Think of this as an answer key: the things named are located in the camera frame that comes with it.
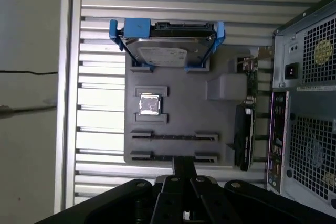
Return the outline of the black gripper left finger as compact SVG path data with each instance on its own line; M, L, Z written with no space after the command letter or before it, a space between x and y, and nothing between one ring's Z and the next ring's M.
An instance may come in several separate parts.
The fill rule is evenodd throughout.
M41 223L182 223L183 157L173 174L152 185L133 179L41 220Z

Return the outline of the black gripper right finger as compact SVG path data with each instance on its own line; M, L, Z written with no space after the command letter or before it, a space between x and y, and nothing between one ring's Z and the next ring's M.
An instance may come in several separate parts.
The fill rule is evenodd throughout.
M197 175L193 157L184 157L184 169L211 223L335 223L335 217L242 180L222 188Z

